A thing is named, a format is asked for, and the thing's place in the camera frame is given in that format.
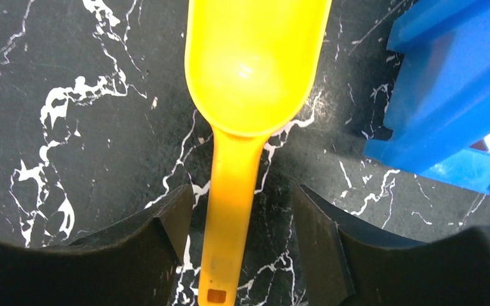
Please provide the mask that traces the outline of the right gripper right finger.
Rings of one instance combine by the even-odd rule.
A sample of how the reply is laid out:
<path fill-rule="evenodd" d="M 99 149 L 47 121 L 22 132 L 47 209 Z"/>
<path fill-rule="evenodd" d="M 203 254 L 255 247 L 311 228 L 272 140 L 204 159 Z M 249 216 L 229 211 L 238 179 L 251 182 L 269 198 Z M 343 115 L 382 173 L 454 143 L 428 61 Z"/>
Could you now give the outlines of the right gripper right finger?
<path fill-rule="evenodd" d="M 293 221 L 310 305 L 490 305 L 490 226 L 426 243 L 295 186 Z"/>

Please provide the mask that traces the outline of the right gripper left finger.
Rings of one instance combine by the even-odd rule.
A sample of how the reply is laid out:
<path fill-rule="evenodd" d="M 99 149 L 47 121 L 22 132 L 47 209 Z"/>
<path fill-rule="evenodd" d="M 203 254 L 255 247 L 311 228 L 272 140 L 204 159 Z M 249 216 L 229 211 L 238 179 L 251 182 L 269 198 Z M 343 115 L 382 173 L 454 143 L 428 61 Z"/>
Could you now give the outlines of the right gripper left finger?
<path fill-rule="evenodd" d="M 170 305 L 193 204 L 186 184 L 67 245 L 0 242 L 0 305 Z"/>

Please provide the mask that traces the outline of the blue plastic candy bin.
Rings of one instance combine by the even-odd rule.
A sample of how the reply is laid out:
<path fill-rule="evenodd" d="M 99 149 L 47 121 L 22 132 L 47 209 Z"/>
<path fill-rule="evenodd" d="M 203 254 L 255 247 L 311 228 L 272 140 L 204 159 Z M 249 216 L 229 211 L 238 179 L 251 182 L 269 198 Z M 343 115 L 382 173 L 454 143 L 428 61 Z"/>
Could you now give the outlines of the blue plastic candy bin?
<path fill-rule="evenodd" d="M 363 153 L 392 168 L 490 194 L 490 1 L 419 1 L 393 24 L 404 59 L 383 124 Z"/>

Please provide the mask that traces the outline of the yellow plastic scoop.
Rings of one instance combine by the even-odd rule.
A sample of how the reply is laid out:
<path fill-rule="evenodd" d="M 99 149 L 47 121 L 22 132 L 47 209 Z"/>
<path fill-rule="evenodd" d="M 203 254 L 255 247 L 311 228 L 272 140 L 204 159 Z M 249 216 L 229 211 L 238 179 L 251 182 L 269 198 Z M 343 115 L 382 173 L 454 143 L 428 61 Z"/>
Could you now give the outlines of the yellow plastic scoop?
<path fill-rule="evenodd" d="M 330 1 L 190 1 L 184 71 L 214 137 L 200 305 L 233 305 L 263 147 L 306 102 Z"/>

